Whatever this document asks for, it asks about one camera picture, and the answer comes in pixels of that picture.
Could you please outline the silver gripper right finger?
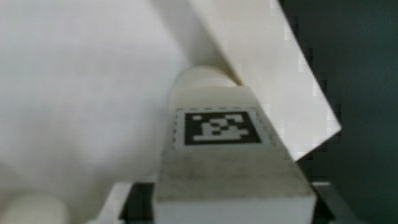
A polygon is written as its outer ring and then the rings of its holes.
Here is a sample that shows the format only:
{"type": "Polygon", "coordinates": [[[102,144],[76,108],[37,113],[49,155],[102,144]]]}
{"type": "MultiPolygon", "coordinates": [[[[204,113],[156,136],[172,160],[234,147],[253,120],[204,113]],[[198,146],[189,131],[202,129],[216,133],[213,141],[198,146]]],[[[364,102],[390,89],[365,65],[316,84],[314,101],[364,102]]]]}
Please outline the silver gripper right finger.
{"type": "Polygon", "coordinates": [[[349,209],[348,203],[337,193],[332,183],[314,182],[312,187],[333,216],[328,224],[364,224],[364,221],[358,219],[353,210],[349,209]]]}

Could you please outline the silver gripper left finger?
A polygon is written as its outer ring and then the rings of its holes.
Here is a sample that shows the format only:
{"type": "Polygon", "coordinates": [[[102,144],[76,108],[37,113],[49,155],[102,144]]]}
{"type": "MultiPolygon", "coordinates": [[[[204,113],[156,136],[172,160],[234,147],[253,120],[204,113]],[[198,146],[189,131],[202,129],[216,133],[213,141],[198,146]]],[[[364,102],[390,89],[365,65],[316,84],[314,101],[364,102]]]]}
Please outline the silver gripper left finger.
{"type": "Polygon", "coordinates": [[[102,205],[102,224],[154,224],[150,182],[117,183],[102,205]]]}

